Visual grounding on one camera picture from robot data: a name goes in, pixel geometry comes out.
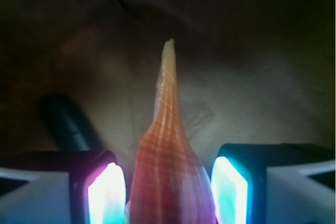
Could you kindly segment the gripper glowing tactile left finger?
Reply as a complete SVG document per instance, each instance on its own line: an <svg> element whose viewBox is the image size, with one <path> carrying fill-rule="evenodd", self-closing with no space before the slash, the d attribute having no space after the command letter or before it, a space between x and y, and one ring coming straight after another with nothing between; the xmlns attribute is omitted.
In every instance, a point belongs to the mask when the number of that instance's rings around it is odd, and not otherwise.
<svg viewBox="0 0 336 224"><path fill-rule="evenodd" d="M1 223L123 223L126 188L111 151L1 159Z"/></svg>

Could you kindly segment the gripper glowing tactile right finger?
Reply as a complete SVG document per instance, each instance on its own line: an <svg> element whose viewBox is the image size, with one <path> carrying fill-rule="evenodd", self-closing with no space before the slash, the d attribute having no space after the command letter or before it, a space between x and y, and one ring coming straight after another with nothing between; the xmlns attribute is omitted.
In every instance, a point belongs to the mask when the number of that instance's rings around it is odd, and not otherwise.
<svg viewBox="0 0 336 224"><path fill-rule="evenodd" d="M315 144L224 144L211 188L218 223L335 223L335 152Z"/></svg>

